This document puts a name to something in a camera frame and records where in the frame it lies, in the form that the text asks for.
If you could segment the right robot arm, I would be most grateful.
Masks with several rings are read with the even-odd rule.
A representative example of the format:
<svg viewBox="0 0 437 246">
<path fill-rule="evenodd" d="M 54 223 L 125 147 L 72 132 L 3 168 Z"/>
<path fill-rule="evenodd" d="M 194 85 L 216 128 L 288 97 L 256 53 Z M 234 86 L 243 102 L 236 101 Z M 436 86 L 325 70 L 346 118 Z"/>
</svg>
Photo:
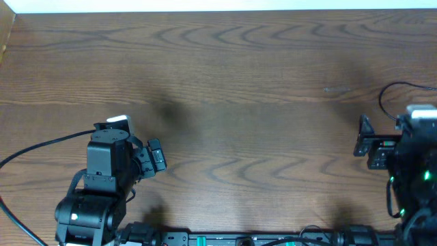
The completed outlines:
<svg viewBox="0 0 437 246">
<path fill-rule="evenodd" d="M 436 119 L 398 117 L 400 135 L 377 135 L 366 115 L 359 120 L 354 156 L 369 169 L 385 169 L 386 205 L 396 245 L 436 244 Z"/>
</svg>

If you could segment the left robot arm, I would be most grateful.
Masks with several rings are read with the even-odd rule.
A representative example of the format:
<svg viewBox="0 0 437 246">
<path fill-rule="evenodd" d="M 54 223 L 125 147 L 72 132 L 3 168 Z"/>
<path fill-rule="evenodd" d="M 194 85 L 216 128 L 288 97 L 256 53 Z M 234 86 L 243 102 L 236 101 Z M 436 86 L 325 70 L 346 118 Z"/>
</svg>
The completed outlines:
<svg viewBox="0 0 437 246">
<path fill-rule="evenodd" d="M 133 186 L 167 168 L 158 139 L 146 143 L 128 120 L 96 123 L 87 145 L 87 167 L 72 179 L 55 210 L 60 245 L 106 245 L 117 237 Z"/>
</svg>

